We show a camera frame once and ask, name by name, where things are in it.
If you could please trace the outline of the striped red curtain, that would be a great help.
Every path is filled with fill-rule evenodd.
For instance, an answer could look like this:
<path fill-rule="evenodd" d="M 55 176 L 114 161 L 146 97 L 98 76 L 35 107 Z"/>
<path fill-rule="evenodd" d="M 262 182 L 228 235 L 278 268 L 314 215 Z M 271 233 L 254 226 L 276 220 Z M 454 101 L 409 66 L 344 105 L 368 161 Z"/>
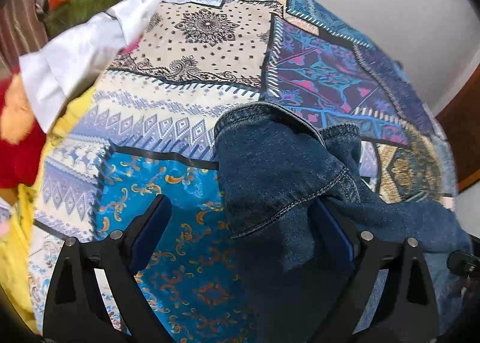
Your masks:
<path fill-rule="evenodd" d="M 48 41 L 35 1 L 7 0 L 1 7 L 1 78 L 18 67 L 20 55 L 38 51 Z"/>

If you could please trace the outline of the brown wooden wardrobe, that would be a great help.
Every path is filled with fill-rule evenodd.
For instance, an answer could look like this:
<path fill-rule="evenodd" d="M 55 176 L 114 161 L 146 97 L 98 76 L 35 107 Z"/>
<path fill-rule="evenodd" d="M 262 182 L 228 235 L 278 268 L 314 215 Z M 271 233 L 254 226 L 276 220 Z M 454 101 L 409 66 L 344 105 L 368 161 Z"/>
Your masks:
<path fill-rule="evenodd" d="M 454 156 L 459 192 L 479 181 L 479 100 L 480 82 L 477 67 L 467 83 L 437 116 Z"/>

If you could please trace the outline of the yellow fleece blanket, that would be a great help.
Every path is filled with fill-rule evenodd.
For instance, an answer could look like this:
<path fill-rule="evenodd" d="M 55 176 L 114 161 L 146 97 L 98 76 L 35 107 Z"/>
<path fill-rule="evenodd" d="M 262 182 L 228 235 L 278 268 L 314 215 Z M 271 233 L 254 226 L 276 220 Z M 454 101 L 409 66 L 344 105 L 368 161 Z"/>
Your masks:
<path fill-rule="evenodd" d="M 34 203 L 41 188 L 44 161 L 55 147 L 89 109 L 94 94 L 90 87 L 68 105 L 47 134 L 41 151 L 38 175 L 32 186 L 18 186 L 18 201 L 10 209 L 10 216 L 1 218 L 1 288 L 26 325 L 37 333 L 37 325 L 29 293 L 29 247 L 32 241 Z"/>

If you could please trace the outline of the blue patchwork bedspread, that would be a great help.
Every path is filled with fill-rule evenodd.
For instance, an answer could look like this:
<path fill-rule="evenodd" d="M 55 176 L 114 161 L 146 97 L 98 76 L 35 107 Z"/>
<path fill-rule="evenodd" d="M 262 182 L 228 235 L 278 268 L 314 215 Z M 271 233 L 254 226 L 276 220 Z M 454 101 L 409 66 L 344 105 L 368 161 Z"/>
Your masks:
<path fill-rule="evenodd" d="M 214 134 L 244 104 L 278 105 L 315 130 L 354 124 L 372 192 L 453 211 L 452 153 L 430 109 L 399 64 L 315 0 L 163 1 L 89 84 L 89 109 L 45 158 L 34 208 L 28 273 L 42 336 L 64 241 L 102 241 L 162 194 L 172 216 L 135 280 L 171 342 L 261 342 Z"/>

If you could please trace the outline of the red plush toy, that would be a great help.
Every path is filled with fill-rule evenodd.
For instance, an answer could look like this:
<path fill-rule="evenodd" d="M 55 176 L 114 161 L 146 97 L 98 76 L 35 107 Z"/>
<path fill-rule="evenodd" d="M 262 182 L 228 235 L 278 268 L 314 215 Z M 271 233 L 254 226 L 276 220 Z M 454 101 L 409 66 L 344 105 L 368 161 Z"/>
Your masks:
<path fill-rule="evenodd" d="M 18 73 L 1 80 L 1 188 L 31 186 L 46 134 L 38 124 Z"/>

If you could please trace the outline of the blue denim jacket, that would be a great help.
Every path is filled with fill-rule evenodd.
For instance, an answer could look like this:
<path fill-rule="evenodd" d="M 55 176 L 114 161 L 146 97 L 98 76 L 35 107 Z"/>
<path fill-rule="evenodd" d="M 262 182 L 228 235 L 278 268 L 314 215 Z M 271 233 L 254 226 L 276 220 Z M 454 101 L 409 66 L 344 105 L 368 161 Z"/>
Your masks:
<path fill-rule="evenodd" d="M 388 203 L 359 174 L 354 124 L 315 130 L 271 103 L 248 103 L 214 128 L 220 189 L 238 271 L 256 314 L 261 342 L 306 342 L 347 281 L 327 259 L 308 207 L 324 197 L 359 230 L 383 241 L 418 240 L 446 331 L 460 315 L 460 280 L 447 268 L 454 250 L 470 251 L 469 235 L 439 202 L 415 197 Z"/>

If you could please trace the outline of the white shirt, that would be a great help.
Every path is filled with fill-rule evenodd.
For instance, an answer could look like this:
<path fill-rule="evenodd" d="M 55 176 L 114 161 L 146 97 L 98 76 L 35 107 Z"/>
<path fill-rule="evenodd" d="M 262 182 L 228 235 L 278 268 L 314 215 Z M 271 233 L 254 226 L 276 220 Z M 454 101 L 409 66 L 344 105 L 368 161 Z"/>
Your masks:
<path fill-rule="evenodd" d="M 49 132 L 74 94 L 139 38 L 163 1 L 180 0 L 123 0 L 19 58 L 24 89 L 43 132 Z"/>

